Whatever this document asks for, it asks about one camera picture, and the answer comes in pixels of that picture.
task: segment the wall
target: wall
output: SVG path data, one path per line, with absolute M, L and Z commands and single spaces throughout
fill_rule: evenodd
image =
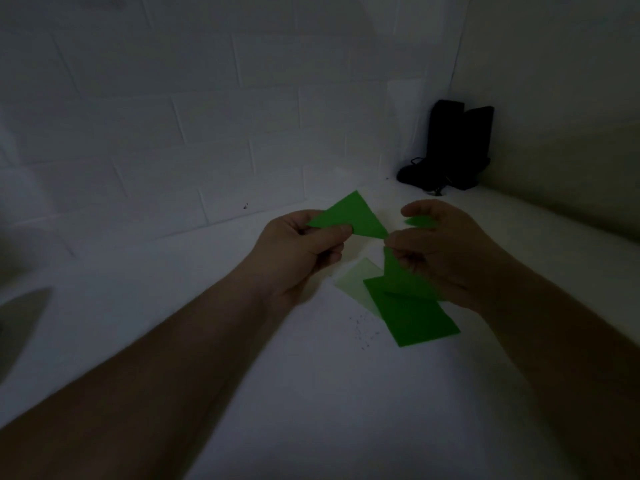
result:
M 0 1 L 4 260 L 55 264 L 386 178 L 424 149 L 467 3 Z
M 640 239 L 640 0 L 472 0 L 451 97 L 496 106 L 482 181 Z

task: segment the sticky note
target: sticky note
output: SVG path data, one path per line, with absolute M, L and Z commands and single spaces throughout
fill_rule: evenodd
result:
M 378 239 L 385 239 L 389 235 L 358 191 L 350 193 L 340 202 L 311 219 L 307 225 L 322 228 L 340 224 L 350 224 L 353 227 L 353 233 L 357 235 Z
M 435 300 L 386 293 L 384 278 L 364 280 L 391 335 L 400 347 L 460 333 Z
M 347 295 L 352 297 L 375 316 L 382 318 L 378 311 L 378 307 L 373 302 L 373 298 L 363 283 L 363 280 L 377 278 L 379 276 L 382 276 L 382 270 L 370 260 L 364 258 L 348 270 L 345 275 L 337 279 L 335 281 L 335 286 L 347 293 Z
M 413 216 L 404 221 L 413 227 L 422 227 L 425 229 L 434 229 L 438 226 L 438 221 L 429 216 Z
M 400 266 L 390 248 L 385 248 L 384 290 L 422 299 L 441 299 L 440 294 L 425 278 Z

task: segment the white brick wall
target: white brick wall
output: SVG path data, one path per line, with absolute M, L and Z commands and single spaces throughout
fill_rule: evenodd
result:
M 467 2 L 0 0 L 0 246 L 58 264 L 391 176 Z

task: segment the person's left forearm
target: person's left forearm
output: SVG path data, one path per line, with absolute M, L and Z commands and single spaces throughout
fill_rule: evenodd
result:
M 12 479 L 160 478 L 185 448 L 264 322 L 234 273 L 0 431 Z

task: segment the person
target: person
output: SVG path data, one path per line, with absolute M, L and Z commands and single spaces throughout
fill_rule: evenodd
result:
M 0 476 L 174 476 L 261 325 L 283 318 L 309 277 L 340 261 L 351 228 L 309 228 L 318 213 L 271 221 L 229 275 L 9 423 L 0 431 Z M 422 200 L 402 214 L 428 215 L 438 226 L 393 232 L 385 245 L 444 298 L 489 324 L 585 475 L 640 477 L 638 348 L 461 210 Z

